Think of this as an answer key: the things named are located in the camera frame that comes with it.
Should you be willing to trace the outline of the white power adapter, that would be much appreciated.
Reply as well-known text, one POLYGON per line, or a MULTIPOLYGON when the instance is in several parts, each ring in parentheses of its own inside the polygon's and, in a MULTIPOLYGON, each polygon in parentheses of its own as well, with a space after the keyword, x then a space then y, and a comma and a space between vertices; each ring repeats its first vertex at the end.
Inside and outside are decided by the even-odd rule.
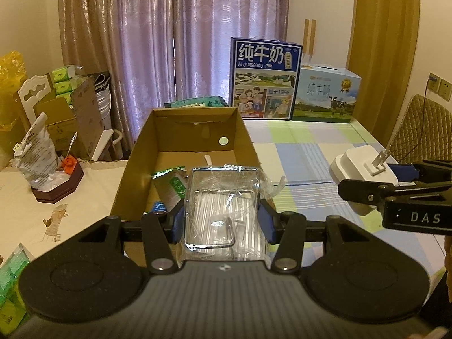
POLYGON ((377 151, 371 145, 347 149, 337 155, 329 166, 330 174, 338 184, 344 179, 385 182, 397 186, 398 179, 387 163, 390 151, 377 151))

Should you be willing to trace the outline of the silver green foil bag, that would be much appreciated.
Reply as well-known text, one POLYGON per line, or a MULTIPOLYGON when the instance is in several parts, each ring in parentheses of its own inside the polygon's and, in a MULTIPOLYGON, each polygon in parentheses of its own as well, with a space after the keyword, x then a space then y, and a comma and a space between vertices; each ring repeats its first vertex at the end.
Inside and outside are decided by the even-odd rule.
POLYGON ((167 211, 172 210, 180 200, 185 199, 188 184, 185 166, 156 171, 153 174, 153 184, 158 201, 163 203, 167 211))

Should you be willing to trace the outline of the clear plastic packaged rack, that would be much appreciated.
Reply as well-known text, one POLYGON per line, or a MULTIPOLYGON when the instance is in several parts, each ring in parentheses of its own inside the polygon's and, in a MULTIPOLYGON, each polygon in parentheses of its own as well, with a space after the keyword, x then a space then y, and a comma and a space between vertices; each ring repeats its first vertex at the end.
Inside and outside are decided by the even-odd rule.
POLYGON ((261 201, 271 201, 286 184, 261 168, 226 164, 192 169, 185 195, 185 230, 180 262, 264 261, 268 238, 258 221, 261 201))

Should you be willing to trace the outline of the quilted tan chair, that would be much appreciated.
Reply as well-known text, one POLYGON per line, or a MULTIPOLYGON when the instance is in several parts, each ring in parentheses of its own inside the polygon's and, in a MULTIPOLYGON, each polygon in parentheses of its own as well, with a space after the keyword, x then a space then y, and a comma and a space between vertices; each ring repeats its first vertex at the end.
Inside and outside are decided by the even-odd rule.
POLYGON ((451 160, 451 112, 416 95, 406 110, 389 150, 399 164, 425 159, 451 160))

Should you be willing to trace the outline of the brown cardboard box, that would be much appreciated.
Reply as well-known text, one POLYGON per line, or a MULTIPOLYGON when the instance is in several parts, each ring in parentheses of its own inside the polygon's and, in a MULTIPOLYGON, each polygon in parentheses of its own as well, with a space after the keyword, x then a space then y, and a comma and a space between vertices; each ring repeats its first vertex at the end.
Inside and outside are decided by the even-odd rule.
MULTIPOLYGON (((226 164, 260 168, 251 138, 236 109, 155 109, 142 127, 130 154, 111 213, 121 220, 139 223, 142 235, 141 219, 152 213, 151 208, 158 201, 153 184, 156 171, 184 165, 189 180, 194 168, 226 164)), ((170 244, 178 267, 185 263, 180 262, 182 238, 178 243, 170 244)), ((142 241, 123 242, 122 257, 131 264, 148 269, 142 241)), ((204 262, 215 262, 222 270, 236 262, 266 264, 264 261, 204 262)))

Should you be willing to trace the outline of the light blue milk box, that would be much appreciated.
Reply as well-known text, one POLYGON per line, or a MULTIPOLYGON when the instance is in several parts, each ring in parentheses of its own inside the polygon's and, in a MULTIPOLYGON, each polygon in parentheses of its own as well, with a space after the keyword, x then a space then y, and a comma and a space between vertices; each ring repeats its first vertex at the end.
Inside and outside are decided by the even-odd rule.
POLYGON ((292 120, 350 123, 361 77, 345 68, 303 65, 292 120))

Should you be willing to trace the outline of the dark hexagonal tray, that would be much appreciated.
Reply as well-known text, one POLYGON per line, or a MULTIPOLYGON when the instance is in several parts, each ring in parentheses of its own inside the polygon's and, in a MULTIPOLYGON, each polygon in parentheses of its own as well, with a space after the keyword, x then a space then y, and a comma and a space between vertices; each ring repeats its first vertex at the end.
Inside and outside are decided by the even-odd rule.
POLYGON ((50 191, 39 191, 37 189, 31 188, 31 192, 33 193, 36 201, 47 204, 55 204, 76 191, 83 177, 84 171, 81 167, 81 164, 77 162, 73 173, 65 182, 59 184, 57 187, 53 188, 50 191))

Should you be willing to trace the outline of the yellow brown curtain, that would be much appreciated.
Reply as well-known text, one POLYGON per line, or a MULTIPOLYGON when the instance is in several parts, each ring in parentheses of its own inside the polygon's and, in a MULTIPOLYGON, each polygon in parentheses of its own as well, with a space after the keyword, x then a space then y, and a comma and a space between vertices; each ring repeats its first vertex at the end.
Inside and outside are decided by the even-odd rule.
POLYGON ((362 80, 353 116, 387 145, 408 88, 420 0, 355 0, 347 68, 362 80))

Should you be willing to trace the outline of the green flat box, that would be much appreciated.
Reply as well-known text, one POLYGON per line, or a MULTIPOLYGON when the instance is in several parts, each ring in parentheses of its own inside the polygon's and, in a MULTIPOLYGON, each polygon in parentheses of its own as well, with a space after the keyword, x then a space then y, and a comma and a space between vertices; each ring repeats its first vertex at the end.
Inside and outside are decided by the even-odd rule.
POLYGON ((221 96, 204 96, 189 99, 176 100, 170 103, 164 103, 164 108, 183 108, 183 107, 229 107, 228 103, 221 96))

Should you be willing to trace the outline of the small brown cardboard boxes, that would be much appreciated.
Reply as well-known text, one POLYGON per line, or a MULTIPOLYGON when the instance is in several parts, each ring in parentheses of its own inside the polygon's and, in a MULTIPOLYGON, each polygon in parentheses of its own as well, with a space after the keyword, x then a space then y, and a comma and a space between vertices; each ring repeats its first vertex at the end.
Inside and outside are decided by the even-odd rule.
POLYGON ((37 115, 47 115, 46 127, 56 151, 66 152, 77 133, 71 152, 91 160, 104 131, 93 79, 86 78, 71 94, 72 107, 63 97, 40 101, 34 106, 37 115))

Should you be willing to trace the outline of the dark blue milk carton box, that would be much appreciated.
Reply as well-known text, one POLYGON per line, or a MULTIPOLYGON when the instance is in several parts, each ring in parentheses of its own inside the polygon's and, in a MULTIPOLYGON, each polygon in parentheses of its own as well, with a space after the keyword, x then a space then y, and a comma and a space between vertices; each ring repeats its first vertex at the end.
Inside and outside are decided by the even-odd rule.
POLYGON ((232 38, 229 103, 244 119, 289 120, 294 111, 303 46, 232 38))

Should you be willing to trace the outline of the green tissue packs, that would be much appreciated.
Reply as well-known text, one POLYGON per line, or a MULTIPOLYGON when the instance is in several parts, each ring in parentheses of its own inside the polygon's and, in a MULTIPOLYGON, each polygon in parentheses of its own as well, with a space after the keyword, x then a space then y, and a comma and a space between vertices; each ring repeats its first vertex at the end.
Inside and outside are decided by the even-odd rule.
POLYGON ((67 65, 51 72, 52 83, 56 96, 63 97, 70 108, 73 107, 71 94, 86 79, 85 70, 81 66, 67 65))

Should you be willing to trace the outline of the purple sheer curtain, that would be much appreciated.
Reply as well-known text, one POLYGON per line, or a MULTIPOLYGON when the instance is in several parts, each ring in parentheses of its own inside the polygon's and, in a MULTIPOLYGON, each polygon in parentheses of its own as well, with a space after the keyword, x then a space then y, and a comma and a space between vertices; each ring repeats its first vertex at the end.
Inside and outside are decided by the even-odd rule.
POLYGON ((66 64, 111 76, 132 147, 152 109, 227 97, 232 38, 286 38, 289 0, 58 0, 66 64))

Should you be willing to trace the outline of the wall power socket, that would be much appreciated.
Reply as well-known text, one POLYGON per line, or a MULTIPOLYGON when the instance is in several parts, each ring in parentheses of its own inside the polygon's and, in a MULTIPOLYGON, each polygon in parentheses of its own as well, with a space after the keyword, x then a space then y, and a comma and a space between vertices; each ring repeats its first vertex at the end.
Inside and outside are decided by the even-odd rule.
POLYGON ((437 94, 440 87, 440 81, 441 78, 438 75, 430 73, 427 81, 427 89, 432 93, 437 94))

